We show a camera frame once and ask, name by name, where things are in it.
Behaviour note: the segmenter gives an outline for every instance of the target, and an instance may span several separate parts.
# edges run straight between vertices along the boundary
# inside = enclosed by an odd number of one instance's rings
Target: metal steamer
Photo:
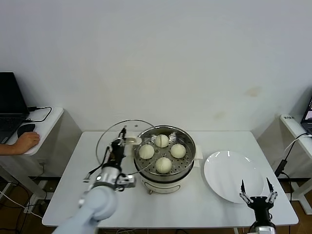
[[[166,135],[169,138],[167,147],[159,148],[155,145],[158,135]],[[142,143],[133,146],[134,164],[149,193],[168,194],[177,191],[181,187],[182,180],[190,173],[194,165],[196,147],[193,139],[185,131],[167,125],[149,128],[138,137],[142,139]],[[141,159],[139,156],[140,148],[146,144],[153,146],[155,150],[151,159]],[[170,153],[171,147],[175,144],[181,144],[186,148],[186,155],[181,159],[174,158]],[[156,170],[155,163],[161,157],[167,157],[172,162],[172,168],[166,174],[160,174]]]

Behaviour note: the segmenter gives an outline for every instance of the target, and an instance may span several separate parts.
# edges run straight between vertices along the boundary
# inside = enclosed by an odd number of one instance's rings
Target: wall stain
[[[214,119],[215,120],[220,120],[224,118],[226,113],[224,111],[219,111],[218,113],[214,114]]]
[[[260,86],[255,86],[253,88],[248,89],[245,92],[245,95],[250,96],[252,98],[255,98],[255,97],[259,96],[261,91],[262,91],[262,88]]]

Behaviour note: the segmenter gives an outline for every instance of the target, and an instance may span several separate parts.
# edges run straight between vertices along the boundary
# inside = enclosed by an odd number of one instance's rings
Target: computer mouse
[[[20,137],[23,133],[32,132],[35,129],[34,123],[25,124],[19,127],[18,129],[18,137]]]

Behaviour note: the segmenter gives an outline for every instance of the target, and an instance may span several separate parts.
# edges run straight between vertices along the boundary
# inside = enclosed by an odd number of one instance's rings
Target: white plate
[[[259,196],[264,189],[263,177],[255,164],[233,151],[210,155],[204,164],[204,175],[219,196],[234,203],[244,203],[239,196],[242,179],[248,196]]]

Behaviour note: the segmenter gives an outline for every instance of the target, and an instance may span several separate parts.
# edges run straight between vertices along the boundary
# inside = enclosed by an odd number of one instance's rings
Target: human hand
[[[33,148],[40,141],[40,136],[36,132],[23,133],[13,145],[16,155],[22,155]]]

